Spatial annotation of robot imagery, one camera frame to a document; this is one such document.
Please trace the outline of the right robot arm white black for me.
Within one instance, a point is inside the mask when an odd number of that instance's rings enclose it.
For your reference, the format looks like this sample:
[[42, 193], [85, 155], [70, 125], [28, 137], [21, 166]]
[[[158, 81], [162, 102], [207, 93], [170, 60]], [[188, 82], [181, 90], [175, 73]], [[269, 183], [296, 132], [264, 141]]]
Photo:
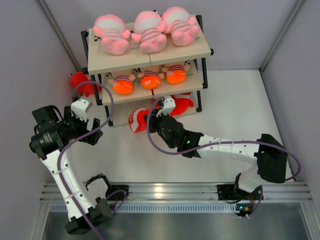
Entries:
[[148, 120], [148, 133], [157, 133], [170, 149], [186, 158], [222, 158], [244, 162], [250, 168], [235, 178], [233, 192], [246, 198], [265, 183], [286, 181], [287, 153], [270, 134], [257, 140], [228, 140], [186, 130], [182, 123], [168, 114], [154, 110]]

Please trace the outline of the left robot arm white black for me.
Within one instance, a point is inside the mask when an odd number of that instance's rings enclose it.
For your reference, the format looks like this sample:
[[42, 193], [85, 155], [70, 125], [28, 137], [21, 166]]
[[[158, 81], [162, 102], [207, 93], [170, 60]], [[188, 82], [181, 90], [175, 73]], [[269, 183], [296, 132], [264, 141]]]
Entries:
[[70, 147], [75, 142], [94, 146], [103, 135], [100, 120], [93, 120], [87, 129], [89, 100], [77, 100], [64, 108], [61, 114], [54, 105], [32, 111], [37, 123], [29, 147], [50, 171], [67, 207], [70, 235], [82, 235], [90, 230], [102, 240], [98, 226], [112, 217], [107, 199], [113, 187], [104, 174], [98, 174], [83, 183], [76, 171]]

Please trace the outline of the pink striped plush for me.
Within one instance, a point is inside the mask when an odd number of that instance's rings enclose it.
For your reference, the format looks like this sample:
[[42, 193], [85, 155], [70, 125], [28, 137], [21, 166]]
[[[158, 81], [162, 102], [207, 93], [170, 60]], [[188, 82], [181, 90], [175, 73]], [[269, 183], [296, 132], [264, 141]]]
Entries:
[[117, 15], [107, 14], [98, 17], [93, 25], [93, 32], [100, 38], [100, 44], [108, 54], [122, 55], [130, 45], [131, 32]]
[[134, 21], [131, 38], [143, 52], [158, 53], [167, 44], [167, 36], [164, 34], [166, 27], [167, 24], [157, 11], [142, 11]]

